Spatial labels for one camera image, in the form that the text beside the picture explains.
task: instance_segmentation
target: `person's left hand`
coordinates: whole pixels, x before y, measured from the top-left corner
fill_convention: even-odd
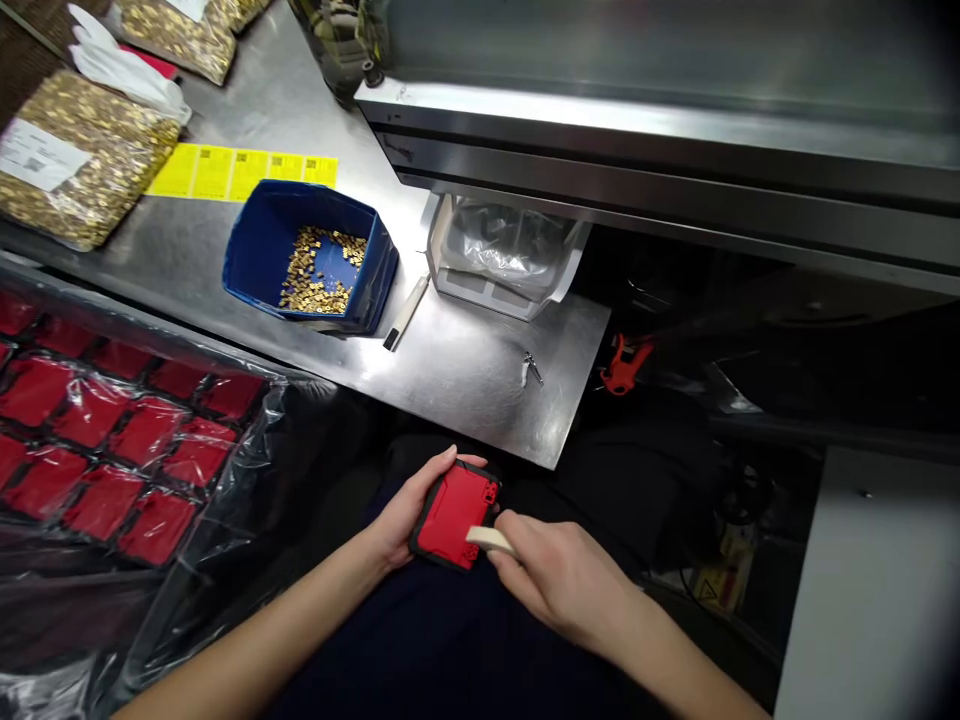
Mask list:
[[[476,455],[457,455],[457,446],[451,445],[446,451],[427,460],[427,464],[403,484],[383,512],[366,529],[374,552],[386,562],[390,570],[403,567],[413,559],[407,541],[417,518],[420,517],[420,511],[423,510],[427,493],[436,479],[453,467],[457,459],[478,468],[487,464],[484,458]]]

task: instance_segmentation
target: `metal countertop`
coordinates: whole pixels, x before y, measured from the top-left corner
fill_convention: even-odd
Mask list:
[[[428,193],[401,185],[360,112],[324,85],[293,14],[275,2],[240,40],[225,88],[184,73],[194,109],[182,139],[339,158],[337,190],[369,204],[401,264],[373,337],[340,339],[228,295],[220,273],[241,205],[143,197],[101,249],[75,253],[0,222],[0,245],[136,303],[315,373],[450,430],[553,468],[609,310],[568,295],[532,323],[441,297],[431,287],[396,352],[382,347],[426,259]],[[520,388],[530,351],[544,386]]]

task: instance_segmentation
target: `red item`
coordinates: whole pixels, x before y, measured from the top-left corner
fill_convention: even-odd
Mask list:
[[[166,451],[184,415],[185,410],[166,400],[141,398],[123,430],[110,438],[110,449],[135,465],[148,465]]]
[[[43,347],[74,358],[80,357],[95,337],[95,333],[56,315],[47,315],[37,330],[37,342]]]
[[[106,541],[120,529],[143,489],[143,480],[120,468],[103,466],[83,476],[80,501],[63,514],[67,527]]]
[[[467,532],[486,522],[499,492],[499,480],[457,460],[427,494],[410,549],[441,565],[470,570],[479,548],[467,542]]]
[[[203,404],[228,420],[238,420],[247,413],[262,385],[263,380],[252,375],[217,378],[203,394]]]
[[[144,350],[108,340],[93,354],[93,362],[101,370],[133,380],[152,357]]]
[[[644,342],[637,348],[632,360],[624,361],[621,359],[621,356],[623,355],[625,346],[626,341],[623,334],[618,334],[617,354],[614,355],[613,360],[610,361],[610,369],[600,371],[600,379],[603,380],[603,384],[607,386],[607,390],[614,395],[626,395],[633,390],[634,381],[636,380],[640,366],[646,362],[647,358],[650,357],[650,353],[653,352],[653,343]]]
[[[124,52],[130,53],[131,55],[136,55],[147,65],[163,75],[167,80],[173,80],[177,75],[180,74],[180,68],[178,68],[176,65],[161,60],[160,58],[155,58],[153,55],[148,55],[145,52],[137,50],[136,48],[128,47],[123,44],[120,44],[120,49]]]
[[[0,292],[0,332],[19,335],[37,317],[37,309],[19,298]]]
[[[150,384],[157,390],[163,390],[184,400],[193,395],[193,391],[206,376],[203,370],[167,360],[150,375]]]
[[[23,480],[3,494],[14,510],[37,520],[54,515],[73,493],[87,461],[69,450],[47,446],[29,454],[33,464]]]
[[[237,434],[215,422],[194,418],[181,428],[183,440],[163,464],[163,472],[178,480],[206,487],[233,447]]]
[[[27,446],[12,437],[0,435],[0,490],[10,482],[27,457]]]
[[[140,498],[137,507],[140,510],[137,522],[117,545],[130,557],[151,565],[163,565],[190,526],[195,508],[183,498],[159,490]]]
[[[13,384],[0,397],[0,415],[37,427],[57,409],[74,372],[44,357],[14,360],[5,373]]]
[[[95,448],[117,424],[132,393],[98,377],[85,377],[70,384],[70,404],[53,421],[60,437]]]

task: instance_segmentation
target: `blue container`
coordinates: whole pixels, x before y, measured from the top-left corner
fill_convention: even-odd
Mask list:
[[[359,268],[343,258],[341,247],[322,240],[314,266],[325,288],[339,280],[353,288],[342,314],[296,312],[280,307],[290,255],[304,226],[340,231],[367,239]],[[399,254],[377,211],[323,185],[261,180],[230,233],[223,262],[224,289],[248,305],[287,320],[323,320],[344,332],[376,329],[383,313]]]

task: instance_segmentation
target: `hand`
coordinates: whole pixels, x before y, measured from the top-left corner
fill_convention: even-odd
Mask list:
[[[389,570],[403,567],[413,559],[407,541],[423,510],[427,493],[437,478],[453,467],[458,459],[478,468],[487,464],[484,458],[476,455],[457,455],[457,446],[451,445],[427,460],[427,464],[403,484],[383,512],[364,531],[371,540],[374,552]]]
[[[652,603],[576,523],[548,524],[506,510],[495,527],[523,565],[488,553],[507,590],[538,620],[608,660]]]

